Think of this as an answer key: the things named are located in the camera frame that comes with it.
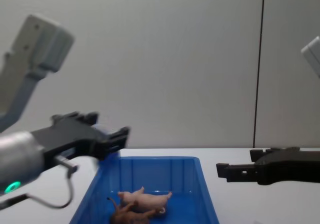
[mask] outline white table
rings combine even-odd
[[[125,149],[122,156],[194,156],[202,170],[220,224],[317,224],[320,222],[320,184],[280,182],[227,183],[218,178],[216,163],[250,163],[250,149]],[[96,173],[94,160],[73,160],[80,169],[72,177],[75,198],[63,210],[51,210],[26,200],[0,212],[1,224],[68,224]],[[33,183],[0,198],[30,192],[47,201],[63,204],[68,197],[65,169],[46,171]]]

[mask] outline cable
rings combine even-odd
[[[67,201],[67,203],[65,203],[64,205],[62,206],[57,206],[57,205],[54,205],[54,204],[51,204],[51,203],[48,203],[46,202],[45,200],[41,199],[41,198],[38,198],[38,197],[35,197],[33,195],[30,195],[30,194],[26,194],[26,196],[32,200],[34,200],[35,202],[37,203],[40,203],[48,208],[53,208],[53,209],[62,209],[62,208],[65,208],[67,206],[69,206],[69,204],[72,202],[72,200],[74,199],[74,187],[72,185],[72,182],[71,182],[71,179],[70,178],[67,178],[67,183],[68,183],[68,187],[69,187],[69,200]]]
[[[3,202],[0,202],[0,210],[3,210],[3,209],[6,209],[6,208],[9,208],[17,203],[20,203],[26,199],[32,199],[34,200],[35,202],[39,203],[39,204],[42,204],[48,208],[52,208],[52,209],[62,209],[62,208],[65,208],[67,206],[69,206],[69,204],[72,202],[72,200],[74,199],[74,187],[72,185],[72,182],[71,182],[71,174],[68,172],[67,174],[67,184],[68,184],[68,187],[69,187],[69,200],[67,201],[67,203],[65,203],[64,205],[62,206],[58,206],[58,205],[54,205],[54,204],[51,204],[51,203],[48,203],[46,202],[45,200],[41,199],[41,198],[38,198],[36,196],[33,196],[33,195],[30,195],[28,193],[26,194],[22,194],[22,195],[19,195],[19,196],[16,196],[16,197],[13,197],[13,198],[9,198]]]

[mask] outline blue container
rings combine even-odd
[[[71,224],[108,224],[119,204],[118,191],[173,195],[163,217],[151,224],[219,224],[207,189],[200,161],[194,157],[118,157],[100,163],[100,168]]]

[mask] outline toy pig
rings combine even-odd
[[[125,207],[119,208],[113,199],[108,198],[108,200],[112,201],[115,209],[115,212],[110,217],[110,224],[150,224],[149,219],[160,211],[159,209],[153,209],[146,213],[134,213],[130,210],[138,205],[137,202],[129,203]]]
[[[171,198],[172,192],[166,195],[151,195],[145,194],[145,189],[142,187],[140,190],[134,193],[129,192],[118,192],[118,196],[121,199],[122,205],[127,205],[128,203],[136,202],[138,205],[134,208],[136,212],[147,212],[152,209],[160,209],[159,214],[166,213],[166,206],[168,199]]]

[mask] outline gray wall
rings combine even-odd
[[[319,146],[320,80],[300,50],[320,35],[320,0],[265,0],[256,146]]]
[[[2,52],[29,13],[76,36],[8,132],[97,110],[110,130],[132,126],[129,147],[251,147],[261,1],[0,0]]]

